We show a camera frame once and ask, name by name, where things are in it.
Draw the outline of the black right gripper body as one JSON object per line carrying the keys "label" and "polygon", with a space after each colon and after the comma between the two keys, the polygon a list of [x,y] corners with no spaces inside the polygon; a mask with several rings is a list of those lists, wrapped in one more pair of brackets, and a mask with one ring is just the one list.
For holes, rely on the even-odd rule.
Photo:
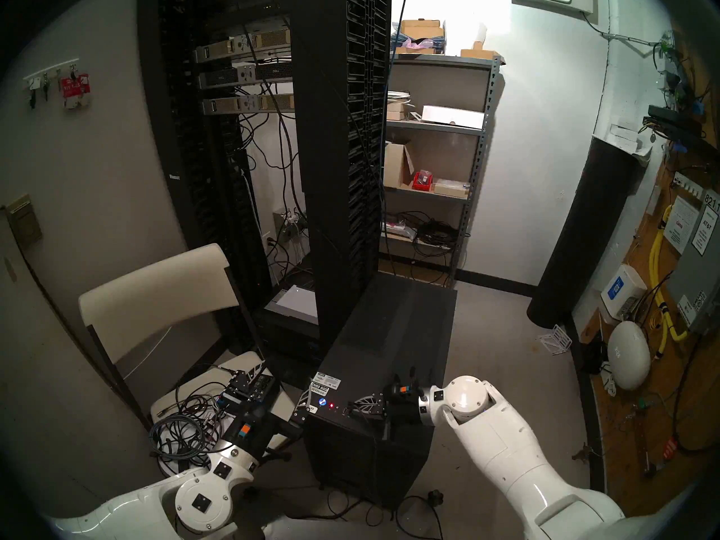
{"label": "black right gripper body", "polygon": [[394,426],[422,426],[419,397],[389,397],[387,419]]}

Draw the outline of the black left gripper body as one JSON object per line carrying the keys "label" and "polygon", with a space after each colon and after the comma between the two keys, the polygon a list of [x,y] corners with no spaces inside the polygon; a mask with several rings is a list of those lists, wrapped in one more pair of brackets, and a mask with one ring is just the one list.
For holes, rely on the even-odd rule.
{"label": "black left gripper body", "polygon": [[295,440],[302,435],[302,429],[274,415],[264,405],[240,409],[228,427],[228,442],[253,458],[265,456],[275,435]]}

